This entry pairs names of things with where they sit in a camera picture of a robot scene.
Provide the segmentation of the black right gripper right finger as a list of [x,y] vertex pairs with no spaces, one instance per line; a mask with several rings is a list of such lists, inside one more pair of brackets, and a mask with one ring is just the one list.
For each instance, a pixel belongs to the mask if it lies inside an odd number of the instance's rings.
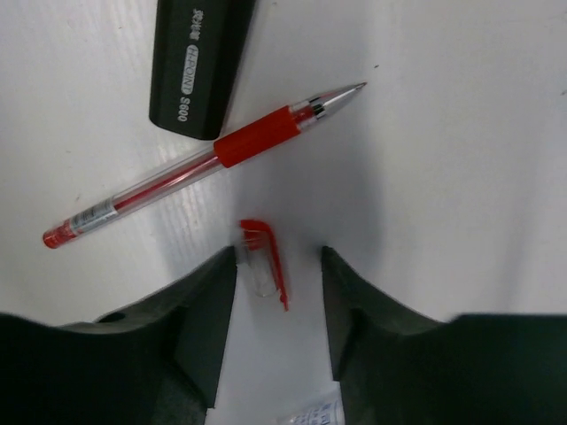
[[442,322],[321,250],[331,373],[349,424],[563,424],[566,318],[467,313]]

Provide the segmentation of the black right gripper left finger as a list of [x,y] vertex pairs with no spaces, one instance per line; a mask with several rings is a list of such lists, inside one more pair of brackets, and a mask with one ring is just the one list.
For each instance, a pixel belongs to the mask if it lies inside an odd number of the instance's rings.
[[94,322],[1,317],[4,424],[201,424],[236,291],[233,247]]

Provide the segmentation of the red pen cap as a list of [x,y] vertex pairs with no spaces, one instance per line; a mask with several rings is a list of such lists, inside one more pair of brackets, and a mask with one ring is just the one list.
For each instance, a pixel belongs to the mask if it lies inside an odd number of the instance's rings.
[[262,298],[277,295],[283,310],[288,312],[290,297],[276,234],[266,221],[257,219],[239,221],[239,229],[242,263],[250,276],[253,292]]

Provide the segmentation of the red gel pen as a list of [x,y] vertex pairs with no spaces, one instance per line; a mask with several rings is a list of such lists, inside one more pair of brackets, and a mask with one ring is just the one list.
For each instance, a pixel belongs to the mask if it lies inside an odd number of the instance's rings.
[[342,109],[366,85],[365,82],[347,85],[283,106],[216,140],[204,151],[62,221],[43,234],[43,243],[57,249],[210,174],[288,142]]

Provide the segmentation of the clear spray bottle blue cap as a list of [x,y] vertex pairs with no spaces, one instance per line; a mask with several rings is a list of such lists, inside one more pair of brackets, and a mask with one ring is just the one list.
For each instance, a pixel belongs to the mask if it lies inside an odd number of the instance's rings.
[[340,385],[310,399],[304,406],[294,412],[277,417],[273,421],[277,425],[345,425],[346,418],[342,402]]

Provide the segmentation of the pink highlighter marker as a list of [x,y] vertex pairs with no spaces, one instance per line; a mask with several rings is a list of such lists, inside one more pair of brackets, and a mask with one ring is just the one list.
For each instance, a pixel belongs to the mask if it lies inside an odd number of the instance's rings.
[[256,3],[157,3],[150,121],[198,140],[216,139],[225,120]]

